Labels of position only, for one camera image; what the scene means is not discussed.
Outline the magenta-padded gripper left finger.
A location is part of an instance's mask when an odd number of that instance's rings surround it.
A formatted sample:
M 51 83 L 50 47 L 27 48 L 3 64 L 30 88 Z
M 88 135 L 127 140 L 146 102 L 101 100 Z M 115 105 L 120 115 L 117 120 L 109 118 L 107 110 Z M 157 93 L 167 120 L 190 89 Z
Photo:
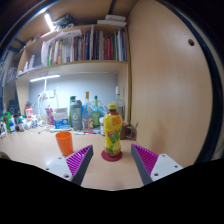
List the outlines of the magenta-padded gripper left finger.
M 58 157 L 48 164 L 46 171 L 65 180 L 81 185 L 93 156 L 93 146 L 88 145 L 68 157 Z

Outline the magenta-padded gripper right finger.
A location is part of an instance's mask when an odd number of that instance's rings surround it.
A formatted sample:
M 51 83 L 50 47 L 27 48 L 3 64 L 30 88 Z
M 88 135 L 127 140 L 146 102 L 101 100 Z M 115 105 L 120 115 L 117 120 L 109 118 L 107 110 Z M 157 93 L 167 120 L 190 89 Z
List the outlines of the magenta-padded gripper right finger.
M 167 154 L 157 155 L 136 144 L 131 145 L 131 155 L 136 163 L 143 185 L 148 185 L 182 169 L 182 166 Z

